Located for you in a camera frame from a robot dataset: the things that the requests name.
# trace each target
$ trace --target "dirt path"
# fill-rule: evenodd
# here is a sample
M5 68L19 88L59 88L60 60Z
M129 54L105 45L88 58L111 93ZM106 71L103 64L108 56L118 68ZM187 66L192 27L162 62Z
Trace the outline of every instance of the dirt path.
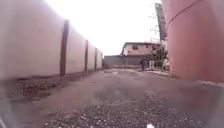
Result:
M11 105L21 128L101 127L100 124L146 127L147 123L198 128L210 120L221 92L217 86L113 69L69 81L46 98L25 103L12 101ZM108 119L114 122L103 122L106 117L116 118Z

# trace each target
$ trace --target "concrete block wall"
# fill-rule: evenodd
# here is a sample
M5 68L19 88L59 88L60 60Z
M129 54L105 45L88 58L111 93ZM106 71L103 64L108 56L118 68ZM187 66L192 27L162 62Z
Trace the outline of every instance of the concrete block wall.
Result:
M0 80L59 75L65 19L44 0L0 0L0 5ZM70 25L67 74L84 71L85 41ZM89 49L93 69L95 48Z
M97 69L102 68L102 53L100 51L97 51Z
M88 45L88 64L87 64L88 70L95 69L95 50L96 50L96 48L92 44L89 43L89 45Z
M66 73L83 72L85 68L85 38L79 35L75 29L70 26L67 54L66 54Z

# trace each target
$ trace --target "overexposed sky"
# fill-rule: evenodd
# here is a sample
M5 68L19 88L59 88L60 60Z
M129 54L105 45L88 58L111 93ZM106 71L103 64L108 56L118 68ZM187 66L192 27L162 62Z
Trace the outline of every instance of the overexposed sky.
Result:
M154 2L160 0L46 0L104 55L121 53L125 42L159 39Z

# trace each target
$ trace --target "building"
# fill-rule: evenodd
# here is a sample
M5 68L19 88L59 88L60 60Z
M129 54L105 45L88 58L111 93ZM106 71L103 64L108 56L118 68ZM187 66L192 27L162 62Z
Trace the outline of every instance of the building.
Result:
M156 10L156 16L157 16L157 20L158 20L160 41L164 41L164 40L166 40L167 32L166 32L166 22L165 22L163 9L162 9L162 4L156 3L155 10Z
M160 44L147 42L126 42L121 55L124 56L147 56L160 48Z

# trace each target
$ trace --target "pink wall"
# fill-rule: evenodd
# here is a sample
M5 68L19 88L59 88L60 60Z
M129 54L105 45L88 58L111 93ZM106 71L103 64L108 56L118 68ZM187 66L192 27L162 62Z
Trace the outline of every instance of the pink wall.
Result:
M224 1L163 0L171 73L224 82Z

